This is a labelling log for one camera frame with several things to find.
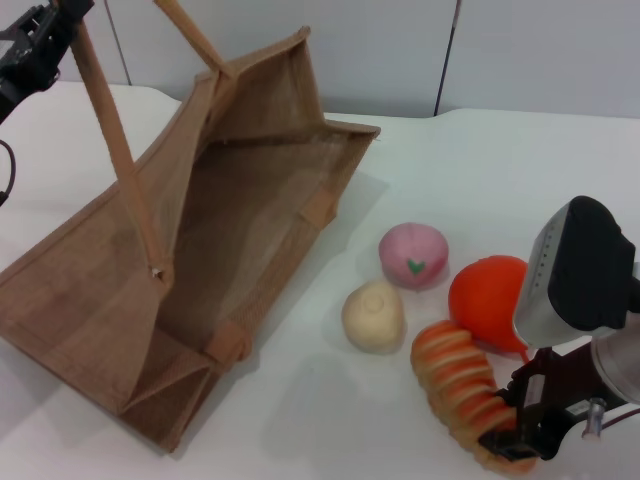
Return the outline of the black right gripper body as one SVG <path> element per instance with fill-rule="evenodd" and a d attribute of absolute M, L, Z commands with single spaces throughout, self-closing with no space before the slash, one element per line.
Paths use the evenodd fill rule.
<path fill-rule="evenodd" d="M 523 402 L 516 426 L 539 425 L 544 430 L 544 458 L 554 457 L 569 430 L 586 418 L 567 409 L 593 398 L 604 400 L 606 388 L 585 344 L 565 355 L 551 348 L 539 350 L 534 358 L 511 375 L 508 384 L 523 388 Z"/>

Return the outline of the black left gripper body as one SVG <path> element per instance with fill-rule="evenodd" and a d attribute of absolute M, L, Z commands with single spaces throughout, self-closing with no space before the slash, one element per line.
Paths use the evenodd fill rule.
<path fill-rule="evenodd" d="M 1 122 L 34 93 L 51 87 L 60 61 L 52 61 L 49 35 L 58 7 L 49 2 L 29 8 L 1 31 Z"/>

